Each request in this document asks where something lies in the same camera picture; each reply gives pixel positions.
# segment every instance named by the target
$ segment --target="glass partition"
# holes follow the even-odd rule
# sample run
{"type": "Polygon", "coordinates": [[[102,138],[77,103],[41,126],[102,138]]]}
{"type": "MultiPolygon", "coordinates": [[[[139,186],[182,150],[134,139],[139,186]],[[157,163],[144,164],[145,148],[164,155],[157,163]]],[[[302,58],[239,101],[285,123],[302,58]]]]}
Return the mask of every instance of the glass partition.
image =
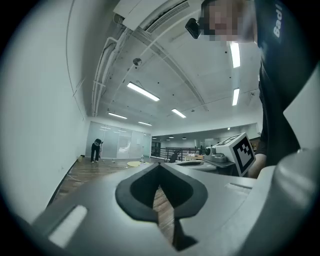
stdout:
{"type": "Polygon", "coordinates": [[[120,133],[119,133],[116,158],[129,159],[130,158],[132,130],[120,128],[119,132],[120,133]]]}
{"type": "Polygon", "coordinates": [[[144,133],[143,134],[143,155],[145,157],[150,157],[150,134],[144,133]]]}
{"type": "Polygon", "coordinates": [[[105,134],[103,138],[102,158],[117,158],[117,149],[120,128],[114,126],[105,126],[105,134]]]}

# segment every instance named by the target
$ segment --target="cable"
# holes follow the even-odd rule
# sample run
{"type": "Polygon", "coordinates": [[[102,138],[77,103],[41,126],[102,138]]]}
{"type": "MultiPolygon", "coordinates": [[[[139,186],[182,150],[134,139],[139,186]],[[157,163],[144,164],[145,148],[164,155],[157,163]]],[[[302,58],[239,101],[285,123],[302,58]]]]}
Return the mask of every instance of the cable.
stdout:
{"type": "Polygon", "coordinates": [[[137,82],[139,82],[139,84],[141,85],[141,87],[144,89],[144,86],[142,85],[142,83],[140,83],[140,81],[139,81],[139,80],[137,80],[137,82]]]}
{"type": "Polygon", "coordinates": [[[121,19],[123,19],[122,16],[118,15],[118,16],[119,16],[119,19],[118,19],[117,22],[115,21],[115,16],[116,16],[116,15],[118,15],[118,14],[117,14],[117,13],[114,13],[114,14],[113,14],[113,18],[112,18],[112,21],[116,24],[116,27],[118,28],[118,27],[119,27],[119,24],[120,24],[122,27],[126,27],[125,25],[123,25],[122,23],[120,23],[121,19]]]}
{"type": "Polygon", "coordinates": [[[68,173],[66,174],[68,175],[71,179],[77,181],[77,182],[87,182],[88,180],[79,180],[79,179],[75,179],[74,177],[70,176],[68,173]]]}
{"type": "MultiPolygon", "coordinates": [[[[106,47],[102,50],[102,56],[104,55],[106,49],[108,49],[110,46],[115,45],[115,44],[116,44],[115,42],[112,42],[112,43],[110,43],[108,46],[106,46],[106,47]]],[[[101,61],[102,61],[102,59],[101,59],[100,62],[99,62],[98,70],[100,69],[101,61]]]]}
{"type": "MultiPolygon", "coordinates": [[[[68,22],[67,22],[67,25],[66,25],[66,36],[65,36],[65,58],[66,58],[66,69],[68,71],[68,75],[69,75],[69,80],[70,80],[70,85],[71,85],[71,90],[72,90],[72,94],[75,95],[75,91],[74,91],[74,88],[72,86],[72,82],[71,82],[71,76],[70,76],[70,70],[69,70],[69,62],[68,62],[68,33],[69,33],[69,24],[70,24],[70,18],[71,18],[71,12],[72,12],[72,9],[74,7],[74,4],[75,4],[75,0],[72,1],[71,3],[71,7],[70,7],[70,12],[69,12],[69,16],[68,16],[68,22]]],[[[81,112],[81,109],[79,107],[79,104],[78,104],[78,101],[77,101],[77,98],[74,97],[74,100],[75,100],[75,103],[76,105],[78,106],[78,109],[80,111],[80,114],[82,116],[82,121],[85,119],[84,115],[82,114],[81,112]]]]}

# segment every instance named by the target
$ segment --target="white panel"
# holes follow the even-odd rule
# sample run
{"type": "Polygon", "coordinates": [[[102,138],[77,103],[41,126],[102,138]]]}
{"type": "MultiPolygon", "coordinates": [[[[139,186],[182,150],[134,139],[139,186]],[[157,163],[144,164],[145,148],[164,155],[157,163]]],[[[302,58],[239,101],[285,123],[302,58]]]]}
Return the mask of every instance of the white panel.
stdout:
{"type": "Polygon", "coordinates": [[[116,158],[129,159],[130,147],[131,147],[131,138],[119,136],[116,158]]]}
{"type": "Polygon", "coordinates": [[[139,159],[141,158],[141,155],[143,154],[143,132],[139,131],[132,131],[132,138],[131,138],[131,147],[130,147],[130,158],[139,159]]]}
{"type": "Polygon", "coordinates": [[[142,0],[126,16],[123,25],[135,31],[136,28],[159,6],[167,0],[142,0]]]}
{"type": "Polygon", "coordinates": [[[87,208],[77,205],[50,234],[48,239],[55,245],[65,248],[88,213],[87,208]]]}
{"type": "Polygon", "coordinates": [[[214,146],[217,143],[218,143],[218,140],[215,138],[205,138],[204,139],[204,146],[205,147],[211,147],[211,145],[214,146]]]}
{"type": "Polygon", "coordinates": [[[141,2],[141,0],[120,0],[113,11],[126,18],[139,2],[141,2]]]}
{"type": "Polygon", "coordinates": [[[283,112],[301,148],[320,147],[320,64],[300,93],[283,112]]]}

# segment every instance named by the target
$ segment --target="office desk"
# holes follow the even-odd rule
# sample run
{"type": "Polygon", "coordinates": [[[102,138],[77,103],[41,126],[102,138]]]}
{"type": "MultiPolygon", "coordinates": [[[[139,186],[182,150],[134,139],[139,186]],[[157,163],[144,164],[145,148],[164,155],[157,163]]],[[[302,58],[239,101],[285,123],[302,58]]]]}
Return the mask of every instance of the office desk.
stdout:
{"type": "Polygon", "coordinates": [[[197,156],[185,156],[184,157],[185,161],[188,161],[188,159],[190,160],[203,160],[204,156],[203,155],[197,155],[197,156]]]}

